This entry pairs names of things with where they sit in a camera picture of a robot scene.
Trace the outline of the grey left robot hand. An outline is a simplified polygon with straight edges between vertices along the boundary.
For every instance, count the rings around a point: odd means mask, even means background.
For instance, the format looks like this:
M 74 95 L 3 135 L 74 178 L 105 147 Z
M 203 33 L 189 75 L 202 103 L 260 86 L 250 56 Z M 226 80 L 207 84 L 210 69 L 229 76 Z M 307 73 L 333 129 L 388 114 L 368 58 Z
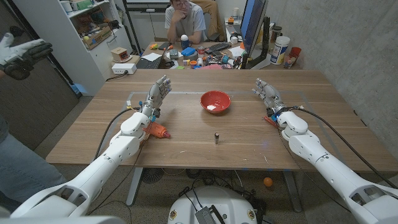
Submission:
M 150 88 L 146 98 L 141 106 L 140 112 L 146 116 L 150 116 L 155 110 L 159 110 L 163 99 L 171 92 L 171 81 L 164 75 L 158 79 Z

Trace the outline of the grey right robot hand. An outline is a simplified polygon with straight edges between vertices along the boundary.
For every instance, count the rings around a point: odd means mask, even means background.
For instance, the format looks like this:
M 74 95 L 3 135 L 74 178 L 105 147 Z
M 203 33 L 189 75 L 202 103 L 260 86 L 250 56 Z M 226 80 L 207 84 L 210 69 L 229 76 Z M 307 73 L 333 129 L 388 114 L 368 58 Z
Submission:
M 280 93 L 264 80 L 257 78 L 256 87 L 252 91 L 264 101 L 268 117 L 274 115 L 277 118 L 281 113 L 287 111 L 287 106 L 282 101 Z

